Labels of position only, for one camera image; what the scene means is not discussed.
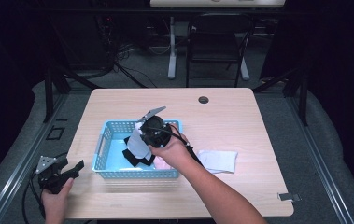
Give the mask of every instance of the table leg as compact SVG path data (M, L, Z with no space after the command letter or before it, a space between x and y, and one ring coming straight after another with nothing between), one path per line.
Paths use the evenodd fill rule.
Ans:
M246 60L243 58L243 62L241 63L241 76L243 80L248 81L249 80L249 73L247 70L247 64Z
M168 64L168 78L176 78L177 54L176 54L176 36L175 36L174 17L170 18L170 63Z

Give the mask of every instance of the office chair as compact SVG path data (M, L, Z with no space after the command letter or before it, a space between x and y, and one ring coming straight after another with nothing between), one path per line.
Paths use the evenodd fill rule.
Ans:
M244 14L205 13L192 18L188 25L186 87L189 87L191 63L237 64L234 86L241 76L241 63L253 21Z

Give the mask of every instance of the blue plastic basket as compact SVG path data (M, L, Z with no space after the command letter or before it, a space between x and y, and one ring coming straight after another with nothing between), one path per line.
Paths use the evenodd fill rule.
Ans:
M182 132L179 120L165 120L175 123ZM102 178L177 178L176 169L160 170L153 164L147 166L138 163L133 167L124 158L122 151L127 148L124 139L129 137L135 128L136 120L107 120L101 130L92 159L92 169Z

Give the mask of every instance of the wooden table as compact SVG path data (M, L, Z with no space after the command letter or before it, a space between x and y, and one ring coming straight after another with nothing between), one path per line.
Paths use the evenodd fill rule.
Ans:
M150 0L152 7L284 7L285 0Z
M207 104L198 99L206 96ZM234 174L216 176L243 194L265 217L293 213L261 113L250 89L107 89L95 90L72 145L71 168L85 167L75 180L66 218L170 219L210 217L189 182L177 179L103 179L92 170L101 128L108 119L140 119L165 105L162 119L179 119L197 153L200 149L238 151Z

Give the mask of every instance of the human hand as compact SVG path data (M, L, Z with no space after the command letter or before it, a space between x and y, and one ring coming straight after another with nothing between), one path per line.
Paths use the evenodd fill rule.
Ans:
M68 194L74 184L74 179L69 178L58 194L52 194L50 190L43 189L42 203L45 207L46 223L63 223L68 206Z
M172 132L176 135L179 135L177 126L175 124L170 125L173 126L171 127ZM181 133L180 135L183 140L189 142L184 134ZM149 145L149 149L153 155L163 158L165 162L177 170L180 170L182 167L184 167L184 164L187 164L187 162L194 161L183 142L174 136L171 136L170 141L165 147L153 147Z

